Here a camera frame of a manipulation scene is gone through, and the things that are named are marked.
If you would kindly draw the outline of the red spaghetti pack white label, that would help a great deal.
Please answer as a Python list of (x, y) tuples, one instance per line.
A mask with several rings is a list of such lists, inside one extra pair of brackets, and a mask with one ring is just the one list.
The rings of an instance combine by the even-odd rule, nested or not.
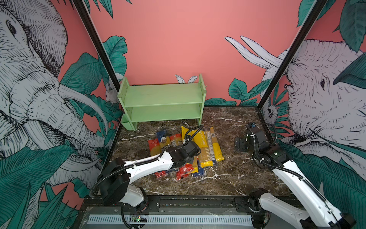
[[(177, 147), (183, 144), (183, 139), (181, 134), (175, 134), (170, 136), (171, 146)], [(185, 164), (184, 166), (176, 169), (176, 180), (179, 181), (185, 177), (188, 177), (190, 173), (194, 171), (194, 168), (191, 164)]]

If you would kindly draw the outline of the yellow spaghetti pack top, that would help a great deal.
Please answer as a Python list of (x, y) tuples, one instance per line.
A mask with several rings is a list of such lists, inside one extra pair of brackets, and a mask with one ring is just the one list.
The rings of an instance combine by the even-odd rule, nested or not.
[[(191, 133), (186, 135), (186, 133), (189, 131), (189, 129), (184, 126), (181, 126), (181, 131), (182, 131), (182, 138), (183, 138), (184, 143), (188, 142), (190, 136), (192, 135)], [(193, 158), (193, 163), (191, 163), (191, 166), (193, 168), (193, 171), (191, 171), (191, 173), (197, 173), (198, 172), (197, 156), (195, 156)]]

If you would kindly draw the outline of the blue Ankara spaghetti pack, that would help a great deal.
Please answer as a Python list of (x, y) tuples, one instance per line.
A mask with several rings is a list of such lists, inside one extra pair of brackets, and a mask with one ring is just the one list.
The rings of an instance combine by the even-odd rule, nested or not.
[(179, 141), (174, 136), (170, 137), (166, 129), (159, 130), (156, 134), (161, 148), (161, 154), (167, 147), (177, 147)]

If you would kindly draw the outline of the red yellow spaghetti pack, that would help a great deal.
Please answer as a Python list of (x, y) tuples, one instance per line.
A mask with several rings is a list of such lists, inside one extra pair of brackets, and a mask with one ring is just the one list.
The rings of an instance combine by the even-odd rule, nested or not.
[[(148, 140), (149, 144), (149, 150), (150, 150), (150, 156), (156, 156), (161, 153), (161, 147), (158, 139), (152, 139)], [(155, 172), (156, 178), (163, 178), (168, 175), (168, 172), (166, 170)]]

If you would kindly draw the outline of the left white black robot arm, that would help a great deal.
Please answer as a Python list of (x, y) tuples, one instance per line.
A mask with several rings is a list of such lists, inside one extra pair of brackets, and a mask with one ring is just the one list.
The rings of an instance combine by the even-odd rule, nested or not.
[(102, 198), (105, 206), (121, 202), (142, 211), (148, 204), (148, 197), (142, 188), (133, 185), (140, 178), (170, 169), (179, 169), (193, 163), (201, 153), (200, 147), (188, 141), (177, 147), (165, 146), (158, 155), (135, 161), (113, 160), (99, 175), (90, 188), (89, 196)]

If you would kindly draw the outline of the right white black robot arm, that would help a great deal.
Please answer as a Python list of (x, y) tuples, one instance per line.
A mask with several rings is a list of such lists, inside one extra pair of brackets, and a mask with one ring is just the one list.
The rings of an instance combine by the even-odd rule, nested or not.
[(351, 229), (356, 225), (354, 217), (331, 204), (301, 172), (289, 151), (269, 142), (256, 123), (246, 124), (245, 137), (235, 138), (234, 146), (239, 152), (250, 153), (259, 168), (274, 172), (304, 207), (296, 208), (258, 188), (245, 203), (253, 213), (262, 214), (252, 218), (256, 229), (264, 228), (272, 213), (296, 229)]

